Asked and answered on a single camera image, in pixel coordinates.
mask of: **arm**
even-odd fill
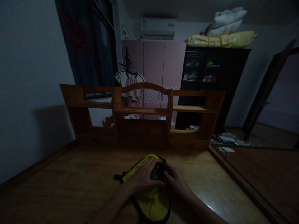
[[[159,160],[151,158],[112,195],[111,198],[96,212],[89,221],[90,223],[112,223],[124,203],[135,192],[149,187],[163,187],[164,183],[158,180],[151,180],[150,174]]]
[[[170,164],[168,164],[168,166],[172,172],[172,176],[164,171],[165,178],[174,191],[193,208],[205,223],[227,223],[191,191],[178,169]]]

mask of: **door frame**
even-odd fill
[[[264,108],[264,106],[267,106],[267,99],[276,83],[278,76],[280,75],[280,72],[288,56],[299,53],[299,47],[293,49],[296,40],[297,39],[292,40],[282,52],[273,55],[271,63],[266,71],[266,74],[242,127],[245,141],[248,140],[262,109]]]

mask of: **air conditioner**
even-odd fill
[[[153,19],[141,20],[141,32],[143,39],[173,40],[175,35],[175,19]]]

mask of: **wooden shelf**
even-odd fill
[[[198,131],[191,130],[170,130],[170,141],[195,141],[208,142],[208,136],[202,136]]]
[[[143,107],[122,107],[115,110],[121,114],[146,114],[146,115],[168,115],[169,111],[165,108],[143,108]]]
[[[79,137],[115,138],[114,128],[92,127],[85,132],[77,134]]]
[[[209,110],[206,107],[200,106],[182,106],[182,105],[174,105],[173,111],[181,111],[181,112],[195,112],[195,113],[217,113],[216,110]]]
[[[111,109],[112,105],[111,103],[106,102],[91,102],[91,101],[83,101],[79,103],[72,103],[69,105],[69,107],[85,107],[85,108],[105,108],[105,109]]]
[[[124,119],[119,144],[133,147],[166,147],[166,121]]]

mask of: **wooden desk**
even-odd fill
[[[208,151],[78,145],[0,197],[0,223],[84,223],[120,186],[113,175],[156,153],[178,167],[194,193],[229,223],[268,223]],[[168,223],[199,223],[172,198]],[[128,202],[114,223],[137,223]]]

